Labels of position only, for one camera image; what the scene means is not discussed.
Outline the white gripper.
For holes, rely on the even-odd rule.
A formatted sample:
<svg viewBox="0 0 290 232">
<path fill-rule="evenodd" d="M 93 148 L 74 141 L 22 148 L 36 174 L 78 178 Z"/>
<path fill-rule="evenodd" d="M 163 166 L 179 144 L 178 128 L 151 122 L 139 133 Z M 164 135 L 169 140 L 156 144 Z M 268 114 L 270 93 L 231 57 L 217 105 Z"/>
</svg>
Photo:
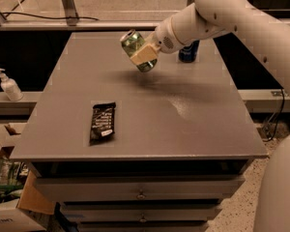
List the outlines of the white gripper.
<svg viewBox="0 0 290 232">
<path fill-rule="evenodd" d="M 130 60 L 136 65 L 143 64 L 158 58 L 159 52 L 173 53 L 182 49 L 184 45 L 177 39 L 173 31 L 172 18 L 161 22 L 147 38 L 146 43 L 131 45 Z"/>
</svg>

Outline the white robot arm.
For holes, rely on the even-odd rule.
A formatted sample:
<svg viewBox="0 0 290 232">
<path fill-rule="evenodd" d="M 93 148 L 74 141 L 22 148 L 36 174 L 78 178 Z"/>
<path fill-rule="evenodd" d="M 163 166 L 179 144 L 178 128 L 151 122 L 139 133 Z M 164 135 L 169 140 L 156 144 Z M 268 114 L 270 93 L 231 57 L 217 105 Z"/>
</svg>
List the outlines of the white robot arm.
<svg viewBox="0 0 290 232">
<path fill-rule="evenodd" d="M 161 22 L 130 59 L 140 65 L 222 31 L 235 35 L 290 95 L 290 25 L 247 0 L 194 0 Z M 267 164 L 253 232 L 290 232 L 290 134 Z"/>
</svg>

